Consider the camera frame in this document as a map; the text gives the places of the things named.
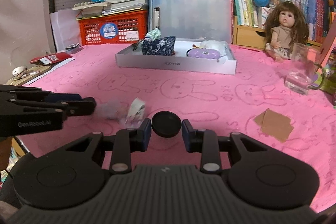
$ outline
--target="pink tablecloth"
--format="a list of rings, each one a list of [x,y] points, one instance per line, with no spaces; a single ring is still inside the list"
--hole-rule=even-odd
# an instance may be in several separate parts
[[[207,128],[218,135],[240,131],[267,145],[312,165],[320,177],[320,188],[311,205],[320,212],[336,201],[336,110],[321,91],[307,96],[284,87],[282,76],[288,61],[274,63],[262,52],[232,47],[238,60],[236,75],[118,68],[115,53],[125,45],[86,46],[74,61],[41,78],[32,86],[61,93],[92,96],[98,103],[135,97],[146,102],[150,117],[170,110],[189,119],[194,128]],[[292,120],[294,130],[285,143],[264,135],[253,118],[267,108]],[[22,136],[35,156],[41,156],[92,131],[115,134],[116,122],[95,117],[72,117],[60,131]],[[185,152],[180,135],[163,139],[155,134],[146,153],[132,155],[133,165],[196,164],[199,154]],[[224,167],[229,163],[223,153]]]

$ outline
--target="white paper sheet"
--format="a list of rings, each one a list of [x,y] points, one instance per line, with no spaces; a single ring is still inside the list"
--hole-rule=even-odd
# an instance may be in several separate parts
[[[50,14],[57,52],[65,51],[71,44],[82,44],[79,23],[76,20],[78,11],[72,9],[60,10]]]

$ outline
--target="glass cup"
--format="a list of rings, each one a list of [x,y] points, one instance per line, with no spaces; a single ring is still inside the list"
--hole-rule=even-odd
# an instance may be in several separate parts
[[[320,53],[312,47],[294,43],[291,57],[291,67],[286,76],[285,86],[291,90],[306,95],[309,90],[318,90],[325,77],[325,70],[317,62]],[[319,86],[312,86],[314,75],[322,70],[322,81]]]

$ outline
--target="red basket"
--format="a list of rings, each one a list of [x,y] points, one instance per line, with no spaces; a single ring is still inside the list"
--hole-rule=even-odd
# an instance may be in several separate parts
[[[133,43],[147,32],[147,11],[79,20],[83,45]]]

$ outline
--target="robotic hand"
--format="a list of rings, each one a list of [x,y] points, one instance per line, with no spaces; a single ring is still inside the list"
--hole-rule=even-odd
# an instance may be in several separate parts
[[[95,108],[92,98],[70,100],[79,95],[0,89],[0,137],[60,129],[68,115],[89,115]],[[199,170],[193,165],[132,170],[131,153],[147,150],[151,132],[146,118],[137,129],[107,137],[92,132],[28,163],[13,179],[23,206],[8,224],[335,221],[309,207],[319,187],[311,166],[239,132],[221,137],[183,120],[186,151],[201,153]],[[113,153],[103,170],[106,151]],[[227,152],[231,168],[222,169],[220,152]]]

